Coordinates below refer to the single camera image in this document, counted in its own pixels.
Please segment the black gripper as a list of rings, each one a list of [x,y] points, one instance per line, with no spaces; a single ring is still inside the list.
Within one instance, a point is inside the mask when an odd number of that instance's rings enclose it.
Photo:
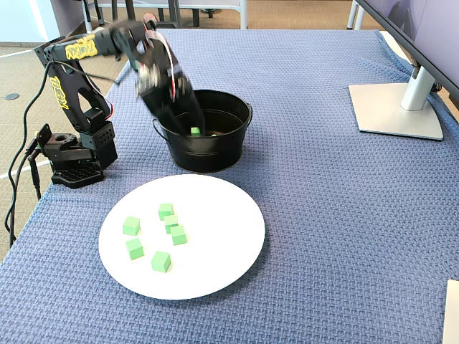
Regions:
[[[151,114],[166,129],[183,135],[184,129],[176,119],[171,104],[183,102],[193,117],[199,135],[205,134],[205,118],[189,78],[184,74],[164,35],[157,30],[155,16],[145,16],[144,52],[135,59],[136,92]]]

